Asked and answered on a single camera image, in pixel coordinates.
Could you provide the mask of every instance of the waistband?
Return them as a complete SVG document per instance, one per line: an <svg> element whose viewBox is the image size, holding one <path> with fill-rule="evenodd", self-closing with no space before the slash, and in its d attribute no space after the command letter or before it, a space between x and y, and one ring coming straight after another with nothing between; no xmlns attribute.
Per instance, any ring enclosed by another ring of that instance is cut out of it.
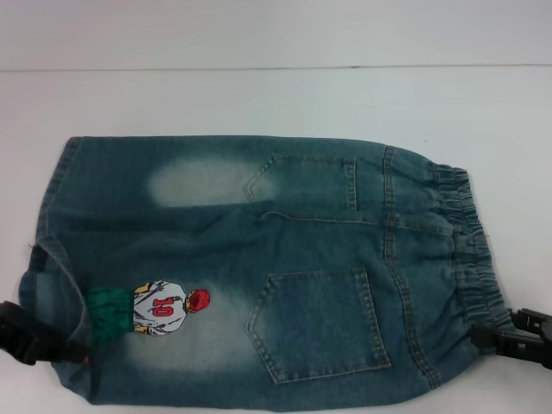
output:
<svg viewBox="0 0 552 414"><path fill-rule="evenodd" d="M465 170L435 165L442 214L455 226L457 295L466 322L514 330L492 268L492 254Z"/></svg>

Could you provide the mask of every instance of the cartoon basketball player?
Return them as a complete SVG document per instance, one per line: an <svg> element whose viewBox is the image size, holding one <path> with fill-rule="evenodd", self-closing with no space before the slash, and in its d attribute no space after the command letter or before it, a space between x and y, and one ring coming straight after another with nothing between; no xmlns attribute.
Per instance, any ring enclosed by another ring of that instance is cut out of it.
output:
<svg viewBox="0 0 552 414"><path fill-rule="evenodd" d="M178 329L188 312L196 313L209 306L205 289L186 296L179 285L163 280L148 282L135 290L133 324L135 332L159 336Z"/></svg>

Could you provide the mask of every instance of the blue denim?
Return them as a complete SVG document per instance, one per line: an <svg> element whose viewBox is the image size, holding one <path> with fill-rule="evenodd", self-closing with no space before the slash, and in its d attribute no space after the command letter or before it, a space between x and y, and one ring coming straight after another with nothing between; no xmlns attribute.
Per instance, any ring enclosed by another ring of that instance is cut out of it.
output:
<svg viewBox="0 0 552 414"><path fill-rule="evenodd" d="M467 173L382 144L72 138L41 206L22 305L91 345L53 364L93 404L271 411L388 405L513 329ZM209 292L168 335L91 343L90 289Z"/></svg>

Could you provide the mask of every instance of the white background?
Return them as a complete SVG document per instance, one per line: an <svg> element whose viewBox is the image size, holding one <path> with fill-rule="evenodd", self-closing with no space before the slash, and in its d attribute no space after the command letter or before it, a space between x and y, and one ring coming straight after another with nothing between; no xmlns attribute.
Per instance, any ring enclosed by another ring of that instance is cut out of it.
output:
<svg viewBox="0 0 552 414"><path fill-rule="evenodd" d="M508 304L552 313L551 18L549 0L0 0L1 297L70 136L304 135L468 169ZM548 412L551 384L486 358L356 411ZM182 412L92 407L48 364L0 353L0 412L77 411Z"/></svg>

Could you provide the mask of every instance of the back pocket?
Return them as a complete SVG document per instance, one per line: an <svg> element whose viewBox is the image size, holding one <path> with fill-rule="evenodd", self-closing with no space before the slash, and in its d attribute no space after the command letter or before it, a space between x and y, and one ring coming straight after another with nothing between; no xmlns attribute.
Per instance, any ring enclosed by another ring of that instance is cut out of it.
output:
<svg viewBox="0 0 552 414"><path fill-rule="evenodd" d="M364 269L270 274L247 329L276 383L391 365Z"/></svg>
<svg viewBox="0 0 552 414"><path fill-rule="evenodd" d="M356 210L355 160L275 154L243 190L250 202Z"/></svg>

